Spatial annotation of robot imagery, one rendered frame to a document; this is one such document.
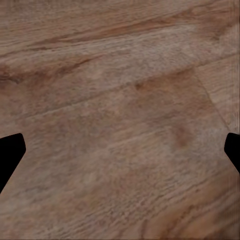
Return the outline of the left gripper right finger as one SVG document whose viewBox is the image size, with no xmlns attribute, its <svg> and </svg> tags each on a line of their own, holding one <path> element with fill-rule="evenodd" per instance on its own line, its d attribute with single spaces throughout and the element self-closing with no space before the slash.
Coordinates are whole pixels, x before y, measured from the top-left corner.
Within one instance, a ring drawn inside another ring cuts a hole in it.
<svg viewBox="0 0 240 240">
<path fill-rule="evenodd" d="M 224 151 L 240 173 L 240 135 L 235 133 L 228 133 Z"/>
</svg>

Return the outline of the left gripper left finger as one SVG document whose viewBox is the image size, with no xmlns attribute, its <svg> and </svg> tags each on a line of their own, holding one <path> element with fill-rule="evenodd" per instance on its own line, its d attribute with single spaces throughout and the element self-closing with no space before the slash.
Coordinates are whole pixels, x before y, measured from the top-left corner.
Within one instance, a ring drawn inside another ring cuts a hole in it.
<svg viewBox="0 0 240 240">
<path fill-rule="evenodd" d="M 0 193 L 26 153 L 22 133 L 0 138 Z"/>
</svg>

